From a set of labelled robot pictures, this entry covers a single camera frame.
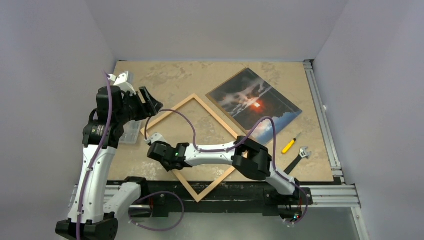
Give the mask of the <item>wooden picture frame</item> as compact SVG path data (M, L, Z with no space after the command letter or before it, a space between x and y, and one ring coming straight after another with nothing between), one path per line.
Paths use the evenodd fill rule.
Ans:
M184 186L184 188L188 191L188 193L192 196L195 202L199 203L203 200L208 194L210 194L216 187L221 184L227 177L229 177L236 169L230 163L231 156L230 153L234 151L230 148L233 146L231 142L225 144L218 145L197 145L196 144L196 130L193 124L188 120L186 116L182 113L178 112L178 109L183 107L185 104L190 101L196 101L199 103L202 108L204 108L225 130L233 136L235 139L238 137L237 133L221 118L215 113L199 96L195 93L191 94L183 101L172 107L171 109L162 109L164 112L161 116L154 119L151 123L148 121L145 123L145 126L140 130L140 133L143 135L144 139L150 137L151 135L148 133L148 129L158 124L167 118L170 114L176 113L182 116L190 125L193 131L193 140L192 144L186 150L186 154L188 154L188 160L190 163L194 163L195 166L199 165L229 165L229 168L216 180L214 180L209 186L207 186L201 193L196 193L196 191L191 187L189 182L185 179L185 177L181 174L179 170L172 170L171 172L177 177L180 183Z

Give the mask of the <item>sunset landscape photo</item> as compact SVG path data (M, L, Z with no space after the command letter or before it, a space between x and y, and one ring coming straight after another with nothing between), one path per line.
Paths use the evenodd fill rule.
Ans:
M244 68L206 94L244 133L263 117L278 134L303 111L250 68Z

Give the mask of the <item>yellow handled screwdriver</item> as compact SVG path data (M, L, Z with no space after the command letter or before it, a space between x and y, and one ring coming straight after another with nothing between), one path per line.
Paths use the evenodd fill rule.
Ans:
M298 133L293 139L291 139L290 140L290 142L288 142L287 144L286 144L286 146L282 149L282 151L281 151L281 153L282 154L286 154L290 149L291 149L291 147L295 144L295 142L297 141L297 139L301 136L301 132L300 133Z

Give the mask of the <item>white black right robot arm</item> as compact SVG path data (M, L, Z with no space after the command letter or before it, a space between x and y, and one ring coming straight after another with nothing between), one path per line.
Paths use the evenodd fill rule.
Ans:
M228 165L247 179L265 181L288 204L300 198L299 184L294 177L279 171L275 154L269 153L267 147L245 136L216 145L183 142L173 147L164 139L153 137L147 143L147 157L159 162L168 172L200 165Z

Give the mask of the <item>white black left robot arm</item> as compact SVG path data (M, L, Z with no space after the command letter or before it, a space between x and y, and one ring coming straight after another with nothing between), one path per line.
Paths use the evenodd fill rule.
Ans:
M102 87L96 104L83 129L83 160L76 196L67 218L57 222L55 228L56 234L67 240L115 239L119 220L130 205L142 205L149 199L144 180L124 183L110 200L105 200L105 193L124 125L157 115L163 104L144 86L138 91Z

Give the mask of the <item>clear plastic screw box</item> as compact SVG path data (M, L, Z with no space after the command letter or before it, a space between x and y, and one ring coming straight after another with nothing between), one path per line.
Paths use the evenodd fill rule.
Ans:
M123 76L129 84L133 84L134 75L129 71L124 71L120 74ZM137 143L138 137L140 135L140 129L142 126L141 121L130 121L123 126L124 133L119 139L120 144L135 145Z

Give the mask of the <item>aluminium front rail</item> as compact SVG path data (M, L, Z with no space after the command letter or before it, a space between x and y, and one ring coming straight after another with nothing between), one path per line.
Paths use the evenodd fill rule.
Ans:
M306 186L311 190L312 200L309 208L359 208L361 207L358 192L353 185L341 186ZM107 203L120 189L119 185L107 185L104 194L104 203ZM75 185L68 208L70 209L76 199L78 186Z

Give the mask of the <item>aluminium side rail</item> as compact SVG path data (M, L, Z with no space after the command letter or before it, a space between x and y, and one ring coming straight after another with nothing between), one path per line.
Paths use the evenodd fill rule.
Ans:
M325 149L328 155L332 175L334 178L340 179L342 183L345 183L344 173L339 161L337 150L335 148L334 139L326 115L326 108L322 102L321 94L318 89L312 62L310 60L304 60L303 67L308 81L312 100L314 102L314 107L320 125Z

